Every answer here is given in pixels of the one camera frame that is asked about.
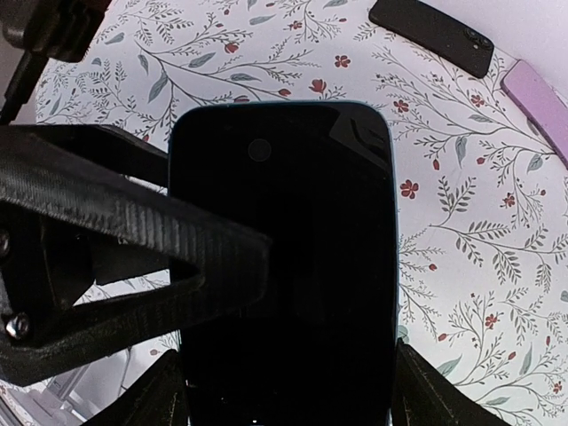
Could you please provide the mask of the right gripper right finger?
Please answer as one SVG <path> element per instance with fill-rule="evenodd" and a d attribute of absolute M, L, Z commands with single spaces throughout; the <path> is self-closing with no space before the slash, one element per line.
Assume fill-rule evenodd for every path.
<path fill-rule="evenodd" d="M 396 345 L 390 414 L 394 426 L 508 426 L 439 373 L 411 345 Z"/>

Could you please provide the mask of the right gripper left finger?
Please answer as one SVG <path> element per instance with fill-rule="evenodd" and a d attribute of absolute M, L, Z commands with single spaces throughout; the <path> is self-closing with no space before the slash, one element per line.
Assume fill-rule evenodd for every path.
<path fill-rule="evenodd" d="M 189 409 L 181 359 L 163 353 L 114 403 L 84 426 L 184 426 Z"/>

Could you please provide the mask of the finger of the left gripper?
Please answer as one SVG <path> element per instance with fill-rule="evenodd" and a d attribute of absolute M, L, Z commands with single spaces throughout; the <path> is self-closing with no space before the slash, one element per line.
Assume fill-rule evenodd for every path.
<path fill-rule="evenodd" d="M 106 125 L 1 129 L 1 377 L 18 386 L 233 312 L 269 239 L 157 192 L 165 153 Z"/>

